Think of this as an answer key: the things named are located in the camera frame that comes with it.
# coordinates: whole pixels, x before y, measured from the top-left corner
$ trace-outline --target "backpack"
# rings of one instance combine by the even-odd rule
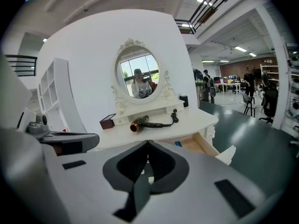
[[[209,77],[209,80],[207,81],[208,88],[214,87],[214,79]]]
[[[209,88],[211,97],[215,97],[216,96],[216,90],[214,88],[214,79],[211,78],[211,77],[208,77],[208,78],[209,78],[209,80],[207,81],[206,85]]]

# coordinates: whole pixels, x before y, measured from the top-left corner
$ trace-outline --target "gray floor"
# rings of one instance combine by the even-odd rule
[[[292,136],[227,105],[202,101],[200,109],[219,119],[213,139],[215,148],[223,152],[236,146],[231,167],[255,182],[267,196],[286,188],[297,162],[293,157],[298,148],[288,147],[289,141],[294,140]]]

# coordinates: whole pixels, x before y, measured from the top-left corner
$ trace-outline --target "open drawer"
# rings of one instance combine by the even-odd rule
[[[235,154],[235,146],[229,147],[227,150],[219,153],[214,146],[210,145],[207,140],[201,136],[200,133],[194,133],[192,135],[169,139],[169,140],[161,140],[161,142],[173,144],[174,142],[179,141],[182,145],[182,148],[188,149],[193,152],[207,154],[213,156],[220,161],[229,165],[232,161],[232,158]]]

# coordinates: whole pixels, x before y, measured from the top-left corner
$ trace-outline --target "white vanity table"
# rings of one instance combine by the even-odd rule
[[[103,130],[100,133],[98,148],[110,148],[125,145],[135,141],[143,140],[170,140],[180,141],[181,137],[200,132],[207,140],[214,137],[214,125],[218,118],[200,109],[189,109],[177,113],[178,123],[164,128],[144,128],[141,132],[132,132],[130,124],[114,126],[111,129]],[[172,119],[169,114],[155,115],[149,117],[149,122],[169,124]]]
[[[153,54],[151,55],[159,66],[157,88],[152,90],[151,87],[148,87],[145,97],[142,97],[145,94],[145,91],[142,89],[139,89],[141,93],[135,92],[135,94],[129,95],[128,79],[123,75],[125,67],[121,66],[124,64],[124,59],[122,58],[134,53],[140,53],[141,49],[151,54],[143,42],[128,39],[117,52],[115,63],[112,65],[111,86],[115,94],[115,107],[117,110],[116,115],[112,118],[115,126],[100,132],[100,143],[92,151],[118,147],[143,140],[161,141],[169,144],[180,141],[183,148],[209,154],[229,165],[235,154],[235,147],[231,146],[221,154],[213,147],[214,125],[218,122],[218,118],[197,108],[184,108],[184,102],[178,99],[178,95],[175,94],[170,84],[171,77],[169,72],[164,70],[163,64],[159,63],[157,57]],[[138,76],[138,71],[136,73],[136,70],[139,69],[134,70],[134,76],[131,78],[133,83],[131,85],[136,85]],[[146,78],[144,78],[146,74],[142,75],[142,82],[149,86]],[[177,118],[179,122],[174,123],[170,127],[145,127],[139,132],[130,130],[132,121],[144,115],[149,116],[148,122],[171,124],[171,113],[174,109],[178,111]]]

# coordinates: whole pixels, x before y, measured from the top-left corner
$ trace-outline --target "hair dryer cord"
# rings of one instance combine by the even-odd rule
[[[178,123],[177,109],[173,110],[173,113],[171,114],[171,118],[172,118],[172,124],[167,124],[167,125],[163,124],[163,127],[169,127],[169,126],[172,126],[173,123]]]

